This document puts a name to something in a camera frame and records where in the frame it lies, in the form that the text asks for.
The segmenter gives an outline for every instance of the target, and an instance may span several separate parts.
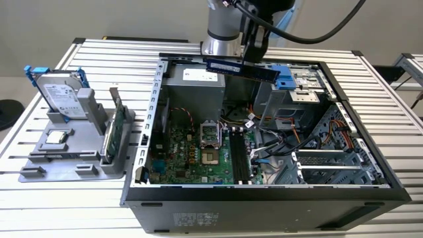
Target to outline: white wall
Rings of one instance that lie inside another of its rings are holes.
[[[316,38],[326,34],[358,0],[304,0],[292,33]],[[288,47],[361,50],[372,61],[392,64],[401,53],[423,54],[423,0],[368,0],[345,29],[318,45],[288,42]]]
[[[207,0],[0,0],[0,76],[55,67],[75,37],[207,35]]]
[[[330,31],[358,0],[302,0],[293,27],[302,37]],[[402,52],[423,53],[423,0],[368,0],[342,32],[318,45],[362,50],[390,64]],[[179,38],[207,35],[207,0],[0,0],[0,76],[22,76],[27,64],[57,66],[75,37]]]

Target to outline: aluminum extrusion table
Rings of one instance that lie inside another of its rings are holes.
[[[189,43],[85,40],[75,42],[58,69],[87,72],[95,98],[115,107],[110,87],[137,111],[129,161],[142,134],[142,121],[161,52],[199,54]],[[380,149],[408,188],[413,202],[348,232],[190,234],[190,237],[423,237],[423,123],[360,54],[352,51],[270,48],[267,58],[325,61],[358,111]],[[41,94],[0,144],[0,171],[19,171],[47,125]],[[129,208],[119,207],[125,178],[103,181],[21,183],[19,174],[0,175],[0,237],[142,237]]]

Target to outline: motherboard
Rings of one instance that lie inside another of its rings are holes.
[[[231,157],[230,131],[219,130],[219,147],[205,147],[201,130],[193,132],[183,127],[170,131],[169,153],[165,159],[153,160],[151,183],[161,184],[234,184],[234,164]],[[253,131],[243,133],[245,146],[237,148],[247,155],[255,147]],[[254,184],[263,184],[261,168],[247,166]]]

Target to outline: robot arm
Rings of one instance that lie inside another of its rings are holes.
[[[203,43],[203,54],[241,56],[241,45],[245,45],[245,62],[259,63],[269,48],[271,32],[246,17],[230,2],[242,4],[259,18],[273,24],[274,13],[292,9],[296,0],[210,0],[209,38]]]
[[[210,24],[209,38],[203,43],[206,55],[239,56],[245,46],[243,63],[262,61],[269,48],[271,32],[301,44],[318,44],[330,39],[346,26],[366,0],[360,0],[340,25],[322,37],[301,38],[274,26],[274,14],[293,8],[296,0],[209,0]]]

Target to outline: blue plastic latch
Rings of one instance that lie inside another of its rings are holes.
[[[33,86],[37,87],[38,83],[35,82],[35,79],[33,77],[31,68],[33,68],[31,65],[27,65],[26,68],[25,68],[25,71],[26,71],[26,75],[27,75],[27,78],[31,81]]]
[[[79,76],[82,79],[82,84],[83,84],[85,88],[90,88],[86,71],[79,67],[77,72],[79,73]]]
[[[286,65],[273,65],[271,69],[281,72],[277,79],[277,88],[280,90],[296,90],[297,83],[290,68]]]
[[[34,73],[47,73],[49,71],[51,71],[51,69],[49,67],[37,67],[33,70]]]
[[[258,160],[255,160],[255,162],[265,163],[265,164],[270,164],[271,163],[271,161],[269,159],[258,159]]]

